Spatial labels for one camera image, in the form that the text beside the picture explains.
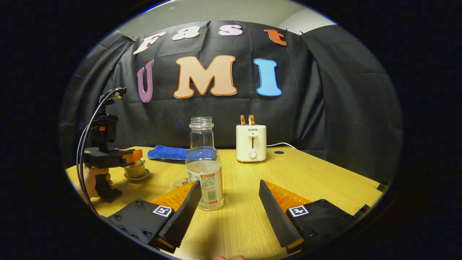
hand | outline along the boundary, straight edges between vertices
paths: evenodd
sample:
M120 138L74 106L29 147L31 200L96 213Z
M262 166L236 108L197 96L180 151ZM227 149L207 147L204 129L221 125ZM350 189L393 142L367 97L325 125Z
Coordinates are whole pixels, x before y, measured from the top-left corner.
M216 256L213 260L228 260L228 259L224 258L223 256ZM245 260L245 257L241 255L236 255L231 260Z
M104 174L106 180L109 182L109 186L111 189L114 189L112 186L111 175L109 174L109 169L96 169L92 167L88 167L84 165L84 180L85 180L85 187L87 189L88 196L90 198L97 198L99 197L98 192L95 189L96 186L96 177L95 175Z

blue letter i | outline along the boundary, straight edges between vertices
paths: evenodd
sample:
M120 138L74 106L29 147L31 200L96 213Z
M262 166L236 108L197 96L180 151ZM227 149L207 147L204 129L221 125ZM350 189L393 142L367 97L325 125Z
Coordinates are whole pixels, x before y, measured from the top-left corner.
M255 59L254 63L260 70L260 87L257 93L262 96L275 97L282 94L276 83L276 73L274 68L278 65L274 61L265 59Z

letter cutout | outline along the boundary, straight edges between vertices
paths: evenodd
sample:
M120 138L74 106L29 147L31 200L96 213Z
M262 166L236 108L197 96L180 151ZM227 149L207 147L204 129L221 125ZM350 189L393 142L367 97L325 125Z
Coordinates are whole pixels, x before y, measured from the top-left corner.
M144 38L144 39L143 39L143 42L142 42L141 45L138 47L138 49L133 53L133 55L138 54L138 53L140 53L140 52L143 52L143 51L147 50L148 44L149 44L149 45L152 45L153 43L155 43L155 42L157 41L157 39L158 39L159 37L162 37L162 36L164 36L164 35L165 35L165 31Z
M146 63L146 75L147 75L147 89L144 91L143 87L143 73L144 73L144 68L140 68L138 72L136 73L136 76L138 77L138 94L140 95L141 101L143 103L147 103L151 100L152 98L152 64L154 63L154 60L150 60Z
M284 46L287 45L287 43L286 43L285 41L281 40L281 37L284 38L284 35L278 33L278 31L276 31L276 30L270 30L270 29L266 29L266 30L264 30L264 31L268 33L269 38L270 38L273 42L275 42L275 43L277 43L277 44L280 44L280 45L284 45Z
M220 31L218 32L219 35L221 36L237 36L241 35L243 33L242 30L240 30L242 27L239 25L224 25L220 27Z
M181 29L181 30L178 31L177 34L175 34L172 37L172 40L177 41L177 40L181 40L181 39L184 39L184 38L196 37L196 36L199 35L199 29L200 29L200 27L198 27L198 26L191 26L191 27L188 27L188 28Z
M274 68L278 65L274 61L265 59L255 59L254 63L260 71L260 87L257 93L261 96L276 97L282 94L276 83L276 73Z
M180 65L180 79L178 89L173 93L177 99L188 98L194 95L194 90L189 87L191 79L197 91L205 94L208 85L214 80L210 93L215 96L231 96L237 93L237 88L232 84L231 66L235 57L230 55L216 56L207 69L194 56L179 58L176 63Z

blue towel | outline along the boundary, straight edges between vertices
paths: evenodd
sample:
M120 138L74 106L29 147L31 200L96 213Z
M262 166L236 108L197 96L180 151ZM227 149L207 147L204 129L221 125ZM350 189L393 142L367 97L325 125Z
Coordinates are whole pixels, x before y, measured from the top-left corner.
M186 155L189 150L183 148L167 147L158 145L154 149L147 152L147 158L156 161L185 163ZM190 155L191 159L195 158L211 158L214 159L215 153L209 149L198 149Z

table surface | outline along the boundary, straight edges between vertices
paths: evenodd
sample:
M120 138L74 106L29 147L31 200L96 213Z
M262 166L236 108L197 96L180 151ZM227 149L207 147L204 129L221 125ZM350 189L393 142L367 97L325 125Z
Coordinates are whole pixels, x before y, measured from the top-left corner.
M142 149L146 169L151 174L138 181L124 177L121 167L109 169L114 187L122 195L112 203L92 198L100 215L109 217L136 199L152 199L173 189L173 182L187 178L184 164L152 161L150 147ZM353 173L291 147L267 149L264 162L241 163L235 149L219 149L222 159L224 206L216 211L197 209L181 246L173 255L185 260L232 258L281 259L288 254L279 246L276 235L258 196L260 180L265 180L310 201L326 199L353 215L364 204L373 207L382 193L378 182ZM77 182L75 166L67 169Z

